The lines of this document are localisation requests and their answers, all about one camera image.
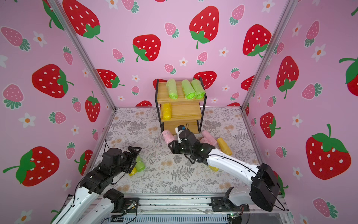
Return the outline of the yellow roll with teal label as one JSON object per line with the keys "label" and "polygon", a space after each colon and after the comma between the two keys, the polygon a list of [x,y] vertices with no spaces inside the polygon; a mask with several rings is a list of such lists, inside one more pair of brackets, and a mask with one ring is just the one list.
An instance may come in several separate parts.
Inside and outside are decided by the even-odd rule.
{"label": "yellow roll with teal label", "polygon": [[219,171],[219,169],[218,169],[218,168],[216,168],[216,167],[209,166],[209,168],[210,168],[212,171],[214,171],[214,172]]}

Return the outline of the light green roll with label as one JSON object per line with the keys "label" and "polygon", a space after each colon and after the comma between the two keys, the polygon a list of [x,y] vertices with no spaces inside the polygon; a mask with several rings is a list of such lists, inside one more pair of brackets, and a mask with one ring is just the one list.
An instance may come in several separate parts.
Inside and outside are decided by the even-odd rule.
{"label": "light green roll with label", "polygon": [[137,172],[142,172],[142,171],[144,171],[145,168],[146,168],[146,166],[145,166],[145,164],[144,164],[144,162],[143,162],[143,160],[141,159],[140,156],[138,156],[138,157],[136,158],[135,168],[136,168]]}

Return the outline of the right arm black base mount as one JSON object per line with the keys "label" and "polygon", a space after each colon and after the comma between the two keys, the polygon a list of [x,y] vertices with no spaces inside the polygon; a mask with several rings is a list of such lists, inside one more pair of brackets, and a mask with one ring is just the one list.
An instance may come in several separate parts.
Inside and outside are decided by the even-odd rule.
{"label": "right arm black base mount", "polygon": [[225,193],[224,197],[211,197],[211,203],[214,212],[247,212],[249,206],[247,204],[235,205],[229,200],[229,194],[234,187],[230,187]]}

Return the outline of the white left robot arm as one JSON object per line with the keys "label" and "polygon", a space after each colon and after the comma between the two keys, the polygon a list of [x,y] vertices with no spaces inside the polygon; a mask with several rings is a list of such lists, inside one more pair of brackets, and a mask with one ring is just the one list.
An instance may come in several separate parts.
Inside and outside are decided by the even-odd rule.
{"label": "white left robot arm", "polygon": [[74,196],[52,221],[53,224],[99,224],[106,220],[110,213],[120,213],[122,217],[129,212],[136,212],[139,199],[125,199],[122,192],[108,190],[100,202],[86,215],[89,206],[109,186],[119,174],[129,174],[136,165],[141,152],[140,147],[129,146],[126,151],[110,148],[104,152],[101,163],[79,182]]}

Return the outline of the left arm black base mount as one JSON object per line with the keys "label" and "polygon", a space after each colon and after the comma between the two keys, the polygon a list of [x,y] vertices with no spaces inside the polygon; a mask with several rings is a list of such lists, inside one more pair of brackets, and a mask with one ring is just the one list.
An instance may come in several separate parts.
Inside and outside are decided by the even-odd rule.
{"label": "left arm black base mount", "polygon": [[124,194],[116,189],[107,191],[105,197],[110,199],[114,205],[112,213],[118,213],[118,215],[112,216],[113,218],[120,218],[128,213],[137,212],[139,206],[139,198],[137,197],[125,198]]}

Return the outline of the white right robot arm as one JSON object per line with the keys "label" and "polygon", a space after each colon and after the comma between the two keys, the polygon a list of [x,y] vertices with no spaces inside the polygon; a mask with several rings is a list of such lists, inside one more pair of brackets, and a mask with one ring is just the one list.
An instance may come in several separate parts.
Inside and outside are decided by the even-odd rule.
{"label": "white right robot arm", "polygon": [[257,166],[231,157],[214,145],[198,140],[184,126],[177,127],[176,134],[174,137],[168,130],[162,133],[172,154],[183,154],[192,164],[197,162],[218,168],[247,185],[246,190],[230,187],[218,206],[234,211],[244,204],[254,203],[264,211],[273,211],[281,187],[269,165]]}

